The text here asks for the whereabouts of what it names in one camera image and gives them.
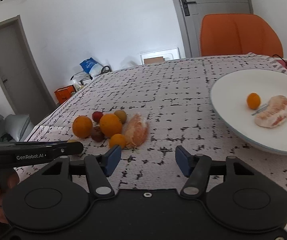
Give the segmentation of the small orange kumquat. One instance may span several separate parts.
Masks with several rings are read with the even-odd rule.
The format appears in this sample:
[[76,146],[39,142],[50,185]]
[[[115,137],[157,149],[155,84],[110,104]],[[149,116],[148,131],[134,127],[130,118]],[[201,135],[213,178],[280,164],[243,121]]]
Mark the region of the small orange kumquat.
[[123,134],[115,134],[109,139],[109,147],[113,148],[118,145],[120,148],[124,149],[126,147],[127,140]]

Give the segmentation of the large orange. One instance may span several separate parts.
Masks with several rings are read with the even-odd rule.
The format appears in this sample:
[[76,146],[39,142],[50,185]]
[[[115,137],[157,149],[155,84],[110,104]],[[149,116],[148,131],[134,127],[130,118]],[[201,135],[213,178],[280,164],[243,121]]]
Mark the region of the large orange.
[[85,139],[90,136],[93,122],[85,115],[78,116],[72,125],[73,134],[78,138]]

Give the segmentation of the peeled pomelo piece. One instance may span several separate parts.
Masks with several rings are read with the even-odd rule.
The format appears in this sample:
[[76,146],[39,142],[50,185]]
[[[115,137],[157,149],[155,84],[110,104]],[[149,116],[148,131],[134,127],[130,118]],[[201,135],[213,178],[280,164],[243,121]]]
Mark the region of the peeled pomelo piece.
[[134,114],[129,120],[124,136],[126,138],[126,148],[137,148],[147,139],[149,124],[147,119],[140,113]]

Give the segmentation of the yellow-green round fruit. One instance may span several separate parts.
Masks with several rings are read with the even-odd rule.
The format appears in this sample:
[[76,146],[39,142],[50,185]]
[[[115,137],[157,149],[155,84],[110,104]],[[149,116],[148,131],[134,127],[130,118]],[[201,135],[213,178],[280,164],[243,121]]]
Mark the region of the yellow-green round fruit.
[[127,114],[124,110],[117,110],[114,114],[120,119],[120,121],[125,124],[127,121]]

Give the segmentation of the dark brown round fruit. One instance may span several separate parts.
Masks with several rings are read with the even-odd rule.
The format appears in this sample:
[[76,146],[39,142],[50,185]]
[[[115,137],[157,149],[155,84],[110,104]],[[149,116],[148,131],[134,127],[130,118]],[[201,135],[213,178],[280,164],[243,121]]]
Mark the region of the dark brown round fruit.
[[99,126],[95,126],[92,128],[90,137],[96,142],[101,142],[105,139],[105,135],[102,133]]

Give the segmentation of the grey sofa cushion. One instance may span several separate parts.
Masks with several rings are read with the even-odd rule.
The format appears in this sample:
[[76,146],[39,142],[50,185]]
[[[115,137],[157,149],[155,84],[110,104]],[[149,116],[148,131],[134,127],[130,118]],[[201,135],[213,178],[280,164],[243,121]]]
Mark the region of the grey sofa cushion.
[[28,114],[0,114],[0,142],[24,141],[33,130],[34,125]]

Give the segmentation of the small red fruit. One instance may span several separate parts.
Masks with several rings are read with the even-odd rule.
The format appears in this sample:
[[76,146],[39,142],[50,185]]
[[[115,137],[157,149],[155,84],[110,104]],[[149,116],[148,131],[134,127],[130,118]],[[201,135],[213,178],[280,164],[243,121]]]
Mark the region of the small red fruit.
[[92,113],[92,119],[96,123],[99,123],[102,117],[103,117],[103,113],[100,111],[94,111]]

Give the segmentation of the grid patterned tablecloth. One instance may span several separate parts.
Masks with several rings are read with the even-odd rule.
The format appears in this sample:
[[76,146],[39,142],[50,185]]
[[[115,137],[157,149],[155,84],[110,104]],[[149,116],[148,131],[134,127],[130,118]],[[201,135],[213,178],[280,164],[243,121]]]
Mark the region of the grid patterned tablecloth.
[[287,190],[287,156],[259,151],[240,140],[214,112],[209,91],[216,79],[242,69],[286,70],[255,54],[199,57],[136,66],[95,78],[37,124],[28,141],[74,138],[73,120],[94,111],[119,109],[141,114],[148,138],[139,148],[123,150],[109,178],[114,190],[180,189],[186,182],[175,163],[175,148],[223,160],[234,155]]

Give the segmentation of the orange box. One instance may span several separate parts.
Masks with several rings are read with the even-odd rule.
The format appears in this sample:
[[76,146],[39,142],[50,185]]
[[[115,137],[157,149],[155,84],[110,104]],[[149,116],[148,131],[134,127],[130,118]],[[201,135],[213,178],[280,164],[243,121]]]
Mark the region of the orange box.
[[62,103],[65,103],[75,92],[75,87],[73,85],[69,85],[55,90],[55,96],[58,103],[61,105]]

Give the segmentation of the small kumquat on plate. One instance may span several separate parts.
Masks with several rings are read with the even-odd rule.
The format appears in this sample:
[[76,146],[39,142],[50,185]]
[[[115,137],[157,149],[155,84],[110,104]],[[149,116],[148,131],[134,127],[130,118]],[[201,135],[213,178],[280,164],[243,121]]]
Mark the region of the small kumquat on plate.
[[261,98],[258,94],[251,93],[248,95],[246,103],[250,109],[256,110],[261,105]]

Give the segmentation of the pomelo piece on plate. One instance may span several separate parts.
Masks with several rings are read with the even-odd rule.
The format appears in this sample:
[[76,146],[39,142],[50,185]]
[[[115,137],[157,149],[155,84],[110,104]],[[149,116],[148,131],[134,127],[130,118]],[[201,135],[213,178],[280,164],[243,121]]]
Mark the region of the pomelo piece on plate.
[[255,124],[264,128],[274,128],[287,120],[287,97],[277,95],[270,98],[265,110],[255,116]]

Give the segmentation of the blue white bag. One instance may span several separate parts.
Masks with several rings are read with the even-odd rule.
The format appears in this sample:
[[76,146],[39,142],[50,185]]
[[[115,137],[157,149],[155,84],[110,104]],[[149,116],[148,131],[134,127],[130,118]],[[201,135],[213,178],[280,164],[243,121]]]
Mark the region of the blue white bag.
[[86,59],[80,63],[83,71],[89,74],[91,77],[96,77],[101,74],[103,65],[98,63],[98,61],[94,60],[92,57]]

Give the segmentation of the grey door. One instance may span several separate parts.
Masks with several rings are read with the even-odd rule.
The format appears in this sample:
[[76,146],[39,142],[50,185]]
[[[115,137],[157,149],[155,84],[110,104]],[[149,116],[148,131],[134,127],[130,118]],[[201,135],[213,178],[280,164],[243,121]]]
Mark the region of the grey door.
[[196,1],[189,4],[190,16],[185,16],[181,0],[173,0],[179,22],[185,56],[200,56],[200,28],[205,15],[208,14],[251,14],[251,0],[187,0]]
[[56,108],[19,15],[0,22],[0,86],[14,113],[28,114],[34,125]]

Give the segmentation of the brown cardboard piece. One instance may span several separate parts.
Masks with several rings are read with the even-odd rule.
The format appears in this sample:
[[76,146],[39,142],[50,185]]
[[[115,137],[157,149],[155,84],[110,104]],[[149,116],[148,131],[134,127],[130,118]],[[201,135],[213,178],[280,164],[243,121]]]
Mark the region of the brown cardboard piece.
[[165,61],[165,59],[162,56],[143,59],[144,64],[154,64],[163,61]]

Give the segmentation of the white foam packaging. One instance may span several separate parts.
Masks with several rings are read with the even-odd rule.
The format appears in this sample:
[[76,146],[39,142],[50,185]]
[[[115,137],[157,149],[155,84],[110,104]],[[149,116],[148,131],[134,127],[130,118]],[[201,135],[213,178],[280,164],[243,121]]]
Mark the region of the white foam packaging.
[[180,53],[178,48],[157,50],[152,52],[143,53],[140,55],[141,62],[145,64],[145,60],[150,61],[152,58],[162,57],[165,61],[180,59]]

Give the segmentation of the orange chair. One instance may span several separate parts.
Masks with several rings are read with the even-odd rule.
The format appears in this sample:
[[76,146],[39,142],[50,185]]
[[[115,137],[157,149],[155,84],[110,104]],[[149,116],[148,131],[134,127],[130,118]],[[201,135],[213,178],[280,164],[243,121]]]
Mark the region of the orange chair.
[[200,28],[201,56],[283,56],[282,43],[263,18],[254,14],[209,14]]

